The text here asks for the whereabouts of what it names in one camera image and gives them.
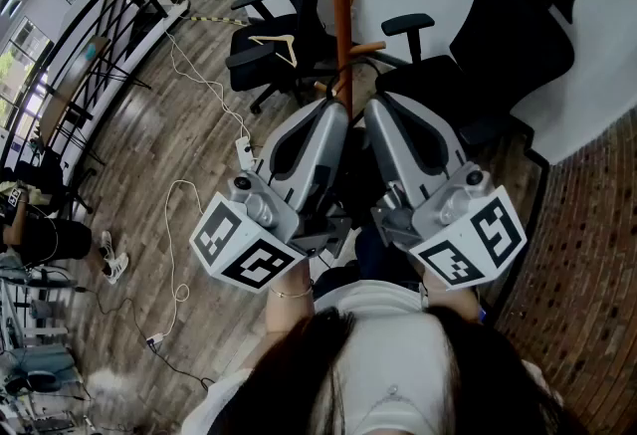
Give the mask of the person's white shirt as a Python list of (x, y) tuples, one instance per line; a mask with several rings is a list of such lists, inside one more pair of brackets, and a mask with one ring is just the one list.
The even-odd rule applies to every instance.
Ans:
[(566, 435), (540, 370), (426, 291), (358, 281), (314, 306), (213, 384), (180, 435)]

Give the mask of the wooden coat rack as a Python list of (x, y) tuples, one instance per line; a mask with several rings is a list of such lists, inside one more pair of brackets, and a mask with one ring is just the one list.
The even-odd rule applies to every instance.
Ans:
[(386, 48), (384, 41), (356, 45), (352, 43), (351, 5), (354, 0), (333, 0), (334, 25), (336, 32), (336, 50), (338, 69), (326, 86), (318, 87), (331, 98), (338, 99), (345, 107), (350, 124), (354, 125), (362, 117), (353, 114), (352, 66), (356, 61)]

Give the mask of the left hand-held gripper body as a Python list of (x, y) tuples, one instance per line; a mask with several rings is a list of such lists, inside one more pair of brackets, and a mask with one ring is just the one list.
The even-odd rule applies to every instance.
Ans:
[(260, 293), (305, 258), (339, 254), (351, 220), (333, 186), (348, 128), (342, 103), (321, 99), (270, 134), (190, 236), (209, 276)]

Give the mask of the white power strip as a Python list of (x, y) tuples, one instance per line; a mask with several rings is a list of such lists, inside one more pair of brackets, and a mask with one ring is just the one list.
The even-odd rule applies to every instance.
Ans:
[(247, 135), (242, 136), (236, 140), (235, 144), (241, 169), (250, 170), (256, 161), (250, 138)]

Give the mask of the black metal railing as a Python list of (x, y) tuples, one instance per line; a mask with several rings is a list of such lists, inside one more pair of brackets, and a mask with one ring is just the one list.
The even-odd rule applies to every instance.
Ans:
[[(137, 75), (140, 64), (189, 9), (189, 0), (177, 5), (167, 0), (78, 0), (71, 5), (59, 37), (48, 37), (52, 44), (31, 70), (9, 128), (0, 126), (0, 169), (15, 168), (22, 162), (40, 165), (46, 157), (56, 156), (64, 183), (78, 178), (86, 158), (100, 159), (91, 147), (108, 109), (123, 90), (149, 86)], [(50, 145), (40, 151), (36, 142), (39, 120), (51, 98), (47, 86), (55, 88), (60, 83), (92, 36), (106, 37), (110, 43), (74, 102), (93, 119), (79, 118), (69, 109)]]

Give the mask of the wooden clothes hanger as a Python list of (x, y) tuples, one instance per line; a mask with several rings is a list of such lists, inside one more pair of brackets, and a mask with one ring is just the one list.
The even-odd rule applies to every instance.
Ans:
[(273, 46), (274, 55), (292, 68), (298, 66), (298, 59), (295, 52), (294, 42), (295, 37), (291, 34), (284, 34), (279, 36), (259, 36), (251, 35), (249, 40), (256, 43), (259, 46)]

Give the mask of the person's right forearm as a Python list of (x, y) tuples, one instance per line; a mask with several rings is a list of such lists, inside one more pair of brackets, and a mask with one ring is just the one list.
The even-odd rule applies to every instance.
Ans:
[(481, 321), (482, 307), (479, 297), (471, 288), (449, 290), (428, 269), (423, 274), (422, 282), (427, 293), (429, 308), (446, 308), (468, 322), (479, 323)]

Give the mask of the black office chair wide back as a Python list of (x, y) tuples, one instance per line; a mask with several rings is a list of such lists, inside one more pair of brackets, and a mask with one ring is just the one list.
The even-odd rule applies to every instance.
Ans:
[(574, 2), (473, 0), (448, 54), (430, 58), (422, 58), (420, 44), (421, 30), (435, 23), (429, 15), (389, 19), (383, 33), (406, 35), (411, 61), (380, 75), (376, 88), (424, 105), (478, 148), (515, 125), (518, 102), (573, 66), (573, 45), (549, 10), (571, 23)]

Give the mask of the person's dark trousers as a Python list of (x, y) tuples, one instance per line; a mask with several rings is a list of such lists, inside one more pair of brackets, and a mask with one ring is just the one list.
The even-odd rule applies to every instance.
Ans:
[(325, 271), (314, 283), (314, 299), (358, 282), (387, 282), (418, 292), (421, 277), (408, 261), (407, 255), (394, 246), (385, 247), (373, 225), (362, 228), (354, 243), (355, 259), (344, 266)]

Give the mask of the yellow black striped floor strip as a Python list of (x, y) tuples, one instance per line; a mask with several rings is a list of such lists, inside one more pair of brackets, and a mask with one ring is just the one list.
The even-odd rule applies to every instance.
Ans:
[(222, 17), (191, 16), (188, 19), (190, 21), (197, 21), (197, 22), (225, 23), (225, 24), (230, 24), (230, 25), (234, 25), (238, 27), (247, 27), (250, 25), (250, 23), (246, 21), (232, 19), (232, 18), (225, 18), (225, 17), (222, 18)]

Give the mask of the person's left forearm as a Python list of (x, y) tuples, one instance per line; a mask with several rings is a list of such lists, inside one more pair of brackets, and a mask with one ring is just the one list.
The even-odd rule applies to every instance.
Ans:
[(274, 280), (266, 303), (266, 348), (287, 335), (300, 320), (315, 313), (310, 262), (300, 261)]

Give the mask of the wooden table with black legs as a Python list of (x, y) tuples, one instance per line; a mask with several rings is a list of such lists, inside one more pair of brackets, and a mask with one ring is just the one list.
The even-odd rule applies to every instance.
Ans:
[(79, 118), (93, 119), (89, 112), (74, 102), (74, 98), (81, 90), (83, 83), (89, 79), (93, 67), (102, 58), (101, 54), (109, 43), (110, 39), (106, 37), (92, 36), (83, 49), (75, 55), (60, 83), (55, 88), (47, 86), (51, 98), (45, 104), (44, 112), (39, 120), (36, 142), (40, 151), (44, 151), (50, 145), (56, 129), (69, 109)]

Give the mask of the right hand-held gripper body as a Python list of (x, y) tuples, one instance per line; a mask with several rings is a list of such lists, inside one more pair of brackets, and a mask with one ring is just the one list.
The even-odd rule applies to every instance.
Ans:
[(497, 279), (528, 241), (506, 188), (467, 158), (448, 122), (412, 99), (373, 97), (364, 125), (385, 185), (371, 210), (384, 245), (448, 290)]

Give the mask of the grey metal equipment rack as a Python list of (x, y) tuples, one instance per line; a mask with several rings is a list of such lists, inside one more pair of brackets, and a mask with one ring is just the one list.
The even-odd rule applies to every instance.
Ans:
[(22, 324), (10, 289), (47, 294), (72, 291), (76, 286), (75, 280), (49, 267), (0, 266), (0, 392), (11, 403), (23, 394), (52, 395), (70, 384), (82, 384), (84, 379), (66, 345), (38, 341), (40, 336), (66, 335), (68, 330), (64, 326)]

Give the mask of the black office chair low back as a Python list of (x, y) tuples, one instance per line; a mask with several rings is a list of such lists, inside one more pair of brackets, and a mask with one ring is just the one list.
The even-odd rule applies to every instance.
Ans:
[[(251, 6), (261, 18), (234, 32), (230, 56), (226, 59), (233, 91), (266, 88), (250, 105), (254, 114), (261, 112), (261, 104), (274, 92), (293, 92), (298, 96), (304, 79), (331, 77), (336, 73), (336, 68), (320, 66), (335, 57), (336, 38), (327, 33), (319, 18), (319, 0), (290, 0), (294, 12), (281, 16), (273, 15), (264, 1), (237, 0), (232, 4), (233, 10)], [(284, 34), (295, 37), (298, 59), (295, 69), (274, 55), (273, 46), (259, 46), (249, 40), (251, 35)]]

